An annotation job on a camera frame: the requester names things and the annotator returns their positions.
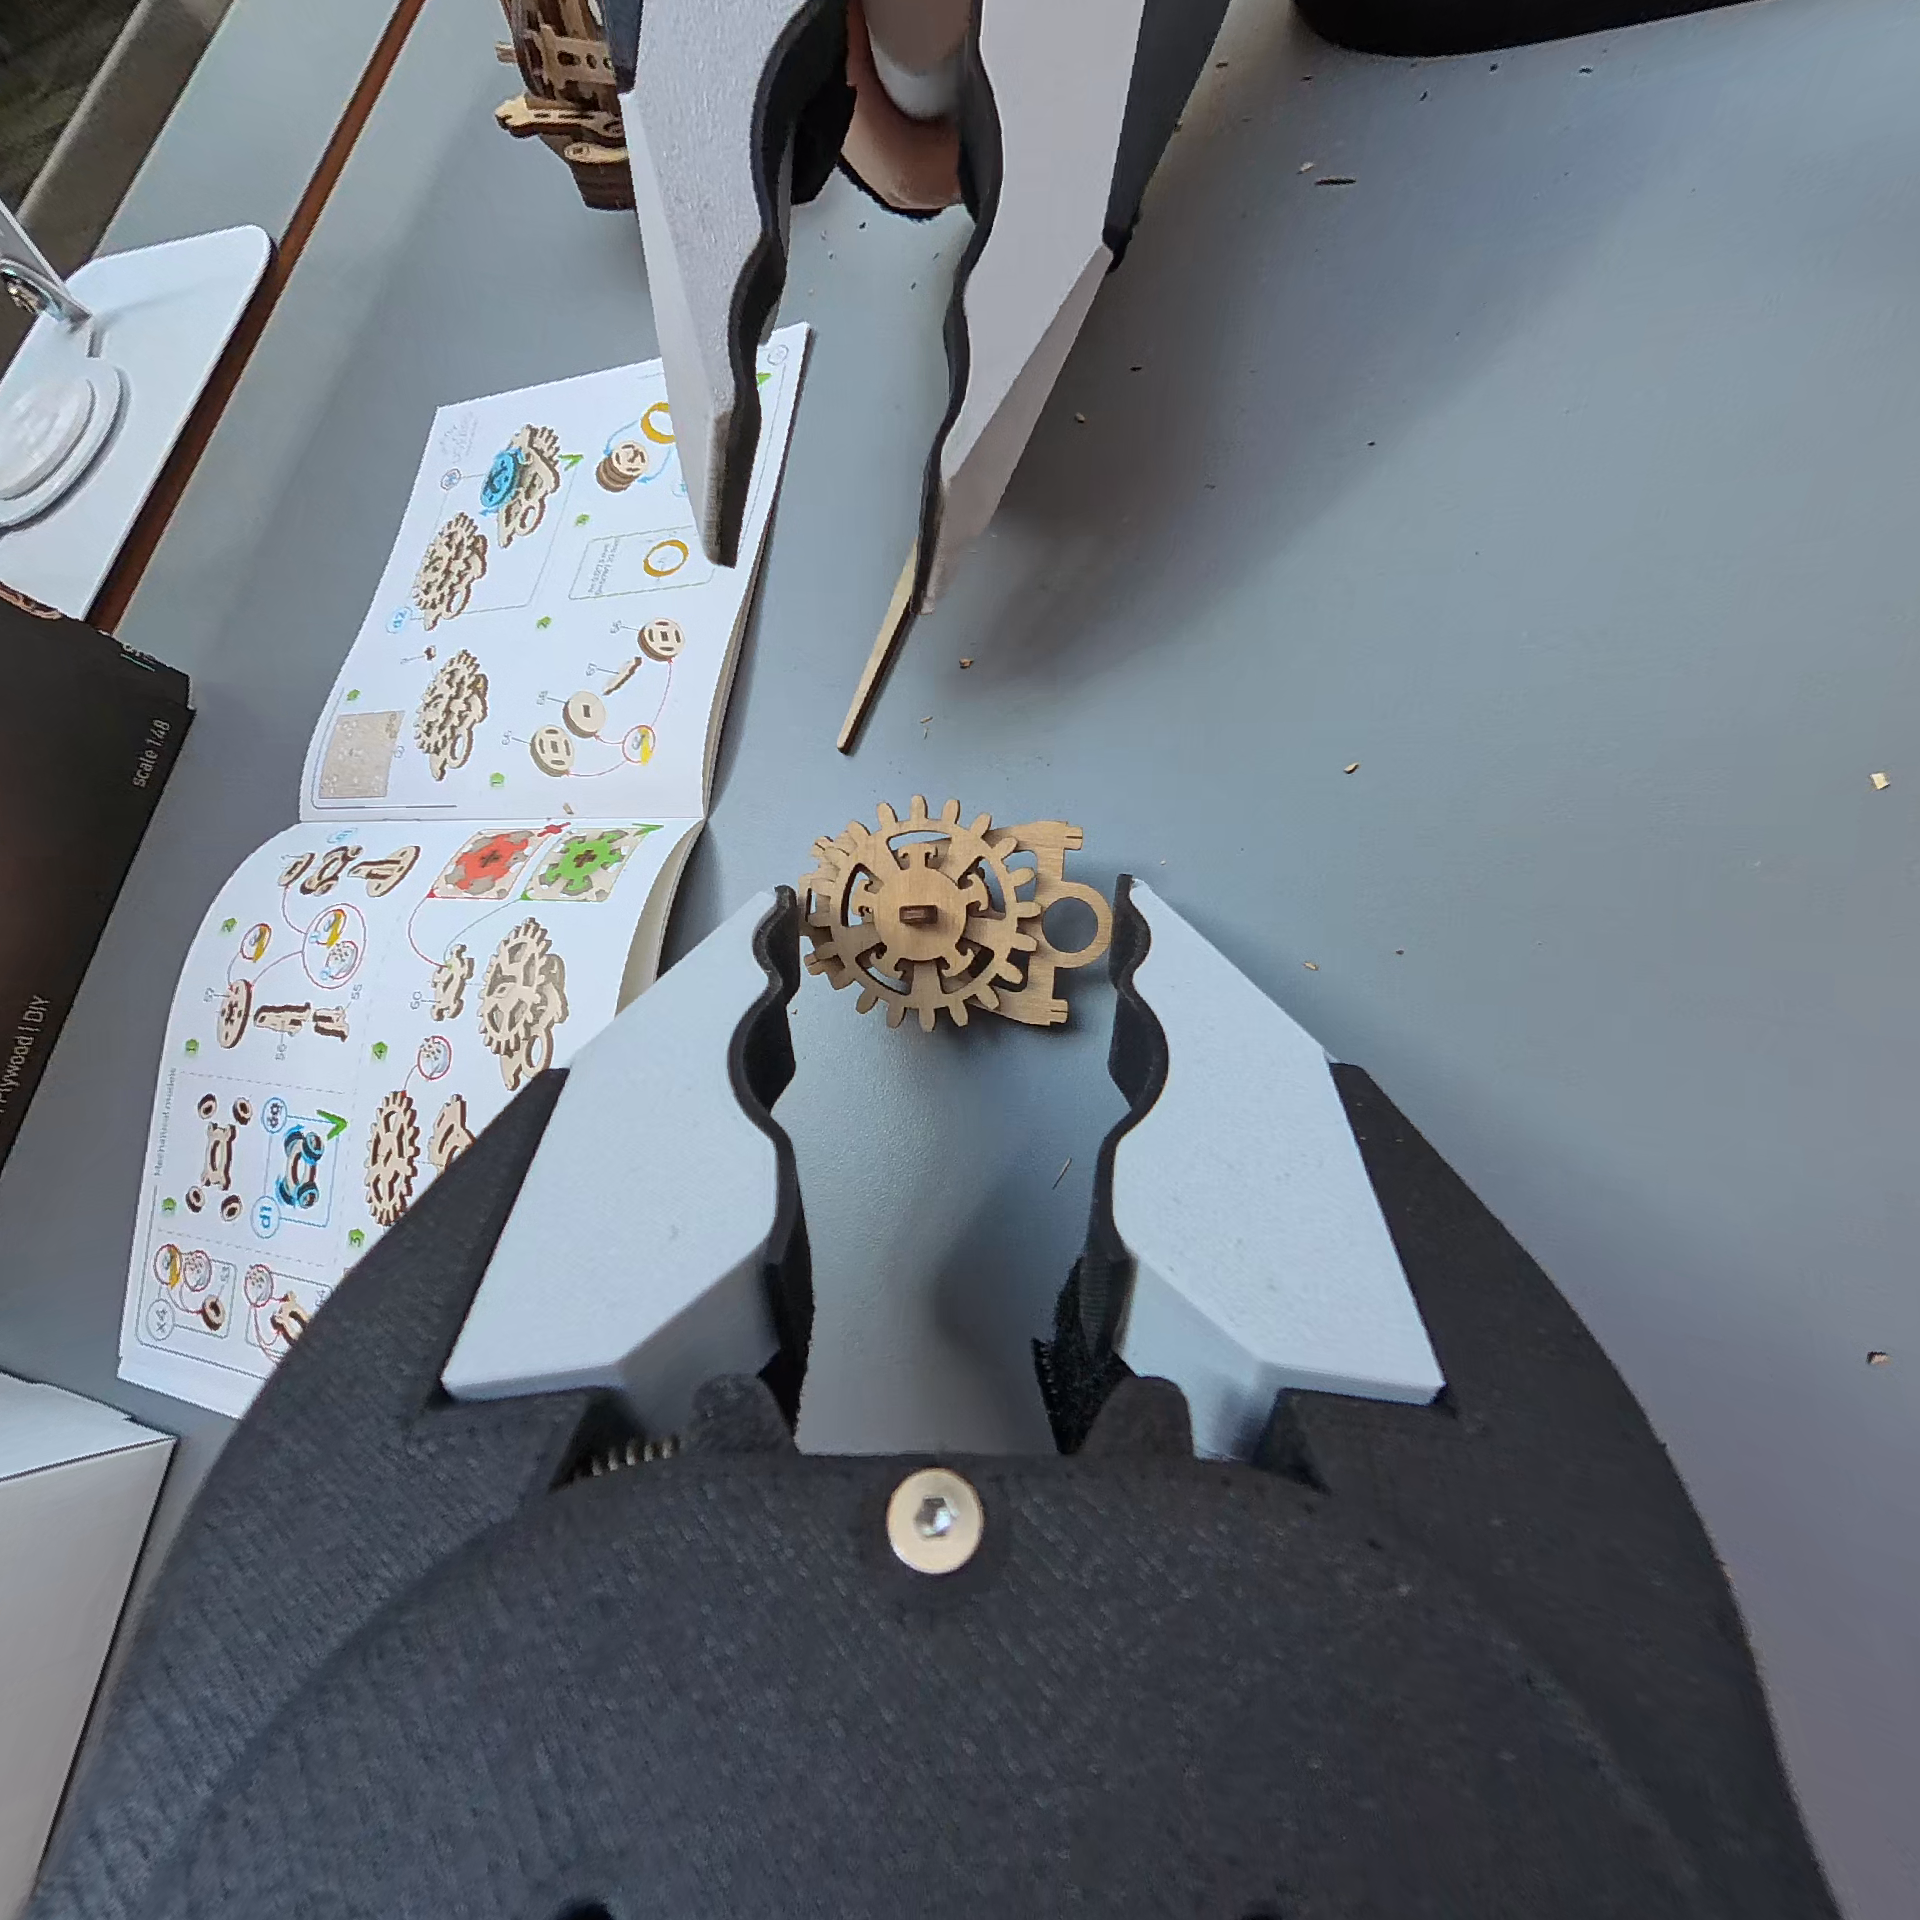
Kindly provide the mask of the black cardboard box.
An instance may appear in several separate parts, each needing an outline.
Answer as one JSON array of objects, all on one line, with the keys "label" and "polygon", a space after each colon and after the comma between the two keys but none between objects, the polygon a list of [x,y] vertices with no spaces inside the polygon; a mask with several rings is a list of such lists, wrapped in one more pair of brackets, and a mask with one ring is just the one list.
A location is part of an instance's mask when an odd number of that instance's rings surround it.
[{"label": "black cardboard box", "polygon": [[189,720],[188,674],[3,590],[3,1154]]}]

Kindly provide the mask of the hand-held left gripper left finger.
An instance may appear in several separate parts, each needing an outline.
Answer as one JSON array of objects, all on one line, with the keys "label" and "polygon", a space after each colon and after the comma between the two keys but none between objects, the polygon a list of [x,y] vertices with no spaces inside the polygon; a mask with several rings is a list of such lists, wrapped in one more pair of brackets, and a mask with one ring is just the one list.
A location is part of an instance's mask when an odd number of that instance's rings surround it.
[{"label": "hand-held left gripper left finger", "polygon": [[814,1288],[773,1116],[798,977],[798,899],[779,886],[578,1052],[446,1361],[451,1400],[612,1388],[669,1433],[709,1378],[759,1377],[798,1419]]}]

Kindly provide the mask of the thin plywood piece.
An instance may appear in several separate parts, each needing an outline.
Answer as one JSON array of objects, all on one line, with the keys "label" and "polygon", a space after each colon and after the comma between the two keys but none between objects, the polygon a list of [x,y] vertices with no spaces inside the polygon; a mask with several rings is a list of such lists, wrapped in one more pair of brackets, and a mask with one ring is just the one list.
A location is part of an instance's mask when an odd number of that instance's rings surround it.
[{"label": "thin plywood piece", "polygon": [[849,718],[842,720],[842,728],[838,736],[840,755],[851,755],[856,749],[868,715],[881,692],[887,689],[887,677],[891,674],[902,645],[913,634],[919,612],[921,612],[921,539],[915,539],[909,549],[894,594],[881,621],[878,641],[851,695]]}]

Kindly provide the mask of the person's right hand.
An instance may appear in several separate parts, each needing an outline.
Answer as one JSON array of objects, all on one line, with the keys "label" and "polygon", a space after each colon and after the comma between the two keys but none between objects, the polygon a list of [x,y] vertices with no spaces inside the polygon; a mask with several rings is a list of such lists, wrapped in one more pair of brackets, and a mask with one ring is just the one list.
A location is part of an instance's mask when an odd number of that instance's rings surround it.
[{"label": "person's right hand", "polygon": [[972,4],[849,4],[855,87],[842,163],[881,204],[934,216],[963,202],[958,82]]}]

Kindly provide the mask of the wooden gear assembly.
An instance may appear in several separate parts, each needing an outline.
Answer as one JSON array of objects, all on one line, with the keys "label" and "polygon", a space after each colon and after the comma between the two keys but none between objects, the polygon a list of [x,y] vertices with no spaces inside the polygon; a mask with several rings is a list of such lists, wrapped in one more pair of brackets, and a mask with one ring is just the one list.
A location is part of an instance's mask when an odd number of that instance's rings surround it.
[{"label": "wooden gear assembly", "polygon": [[1059,973],[1114,942],[1110,900],[1068,877],[1082,846],[1084,830],[1059,820],[996,829],[958,801],[881,806],[878,823],[814,842],[798,884],[808,972],[855,989],[856,1009],[890,1026],[967,1026],[974,1012],[1062,1026]]}]

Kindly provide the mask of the grey desk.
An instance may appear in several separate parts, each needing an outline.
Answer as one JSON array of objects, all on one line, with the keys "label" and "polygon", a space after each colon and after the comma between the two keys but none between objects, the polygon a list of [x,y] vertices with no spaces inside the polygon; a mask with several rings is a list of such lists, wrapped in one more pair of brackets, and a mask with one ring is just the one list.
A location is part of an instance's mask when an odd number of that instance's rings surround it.
[{"label": "grey desk", "polygon": [[[634,220],[430,4],[132,594],[198,720],[3,1177],[3,1368],[115,1378],[183,947],[293,826],[435,408],[658,351]],[[1917,6],[1444,64],[1238,4],[1004,511],[833,737],[945,406],[964,221],[833,182],[763,593],[669,966],[878,798],[1075,820],[1551,1272],[1707,1519],[1815,1776],[1917,1693]],[[1046,1438],[1114,1119],[1037,1036],[811,983],[805,1445]]]}]

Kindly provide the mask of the white stand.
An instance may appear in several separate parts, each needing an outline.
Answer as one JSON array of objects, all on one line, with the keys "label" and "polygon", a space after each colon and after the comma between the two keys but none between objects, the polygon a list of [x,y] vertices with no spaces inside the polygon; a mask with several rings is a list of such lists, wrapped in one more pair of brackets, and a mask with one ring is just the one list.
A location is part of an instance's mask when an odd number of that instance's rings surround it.
[{"label": "white stand", "polygon": [[3,584],[81,619],[150,503],[202,401],[272,243],[261,229],[224,229],[97,258],[58,275],[3,210],[3,294],[42,301],[3,374],[3,402],[46,374],[87,358],[118,366],[128,396],[109,450],[86,484],[46,516],[3,530]]}]

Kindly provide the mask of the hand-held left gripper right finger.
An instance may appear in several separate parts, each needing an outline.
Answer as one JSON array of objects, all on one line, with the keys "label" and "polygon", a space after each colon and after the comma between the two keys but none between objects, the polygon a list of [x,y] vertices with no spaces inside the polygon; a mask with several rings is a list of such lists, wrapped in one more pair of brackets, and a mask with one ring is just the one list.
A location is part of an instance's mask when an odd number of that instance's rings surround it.
[{"label": "hand-held left gripper right finger", "polygon": [[1079,1452],[1124,1374],[1168,1378],[1200,1457],[1253,1460],[1288,1388],[1427,1404],[1445,1378],[1321,1040],[1120,877],[1110,1076],[1084,1253],[1036,1347]]}]

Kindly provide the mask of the round white pad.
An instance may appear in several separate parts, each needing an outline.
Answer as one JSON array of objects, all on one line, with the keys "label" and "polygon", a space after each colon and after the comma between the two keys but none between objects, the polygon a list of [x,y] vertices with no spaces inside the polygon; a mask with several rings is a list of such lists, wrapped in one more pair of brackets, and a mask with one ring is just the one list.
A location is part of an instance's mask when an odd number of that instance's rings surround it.
[{"label": "round white pad", "polygon": [[128,396],[118,366],[87,358],[46,374],[3,406],[3,530],[23,527],[79,489],[109,450]]}]

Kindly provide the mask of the wooden mechanical model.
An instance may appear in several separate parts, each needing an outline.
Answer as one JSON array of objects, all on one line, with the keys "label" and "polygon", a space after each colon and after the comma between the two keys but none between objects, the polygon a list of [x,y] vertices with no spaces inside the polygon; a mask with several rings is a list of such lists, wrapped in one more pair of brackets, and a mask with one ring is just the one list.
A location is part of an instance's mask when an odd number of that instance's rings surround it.
[{"label": "wooden mechanical model", "polygon": [[513,138],[536,138],[572,173],[584,204],[634,210],[636,185],[615,93],[603,4],[502,4],[521,90],[497,109]]}]

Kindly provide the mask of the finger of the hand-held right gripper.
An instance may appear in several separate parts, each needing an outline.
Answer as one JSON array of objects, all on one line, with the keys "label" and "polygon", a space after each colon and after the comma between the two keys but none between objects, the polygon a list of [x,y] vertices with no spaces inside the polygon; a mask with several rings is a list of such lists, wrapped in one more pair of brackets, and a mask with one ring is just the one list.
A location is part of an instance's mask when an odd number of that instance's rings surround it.
[{"label": "finger of the hand-held right gripper", "polygon": [[948,418],[923,469],[915,606],[995,519],[1124,255],[1225,4],[976,4],[958,60],[974,237],[948,304]]},{"label": "finger of the hand-held right gripper", "polygon": [[618,4],[615,90],[689,503],[736,567],[791,210],[851,125],[849,6]]}]

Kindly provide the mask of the white box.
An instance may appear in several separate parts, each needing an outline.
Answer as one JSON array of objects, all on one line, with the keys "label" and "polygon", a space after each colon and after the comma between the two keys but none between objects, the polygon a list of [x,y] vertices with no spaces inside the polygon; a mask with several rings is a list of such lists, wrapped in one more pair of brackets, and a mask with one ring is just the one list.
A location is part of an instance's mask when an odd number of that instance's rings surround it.
[{"label": "white box", "polygon": [[3,1377],[3,1916],[29,1897],[175,1438]]}]

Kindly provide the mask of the illustrated instruction booklet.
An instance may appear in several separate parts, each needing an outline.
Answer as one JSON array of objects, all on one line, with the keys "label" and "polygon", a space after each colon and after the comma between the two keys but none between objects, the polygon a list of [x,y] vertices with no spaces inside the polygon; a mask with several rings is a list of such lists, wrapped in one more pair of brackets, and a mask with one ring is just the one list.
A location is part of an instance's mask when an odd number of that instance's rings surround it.
[{"label": "illustrated instruction booklet", "polygon": [[759,347],[736,570],[658,361],[438,412],[301,823],[179,980],[122,1381],[242,1413],[342,1273],[655,977],[808,351],[805,325]]}]

